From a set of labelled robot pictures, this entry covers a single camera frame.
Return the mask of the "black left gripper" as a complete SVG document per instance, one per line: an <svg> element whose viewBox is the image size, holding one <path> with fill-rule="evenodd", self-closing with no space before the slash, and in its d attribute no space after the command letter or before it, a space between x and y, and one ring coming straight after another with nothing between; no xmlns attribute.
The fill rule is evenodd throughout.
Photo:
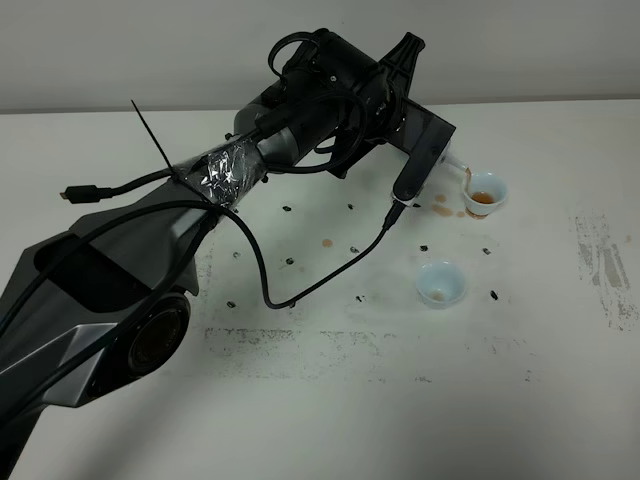
<svg viewBox="0 0 640 480"><path fill-rule="evenodd" d="M314 150L332 138L332 150L365 150L388 143L401 121L418 56L425 42L407 32L375 60L327 29L295 32L279 47L297 46L279 71L281 150Z"/></svg>

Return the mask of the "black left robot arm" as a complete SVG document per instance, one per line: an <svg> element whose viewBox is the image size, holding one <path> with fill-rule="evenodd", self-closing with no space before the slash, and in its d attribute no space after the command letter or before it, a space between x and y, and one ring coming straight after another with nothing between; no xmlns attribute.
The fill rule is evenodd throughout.
<svg viewBox="0 0 640 480"><path fill-rule="evenodd" d="M424 41L414 34L375 60L319 29L282 39L296 51L235 116L220 146L117 188L62 196L96 203L144 185L131 205L78 219L26 248L1 296L1 474L8 477L42 411L79 407L162 366L182 342L195 255L271 174L344 177L373 148L407 154L383 228L419 194L452 127L411 101Z"/></svg>

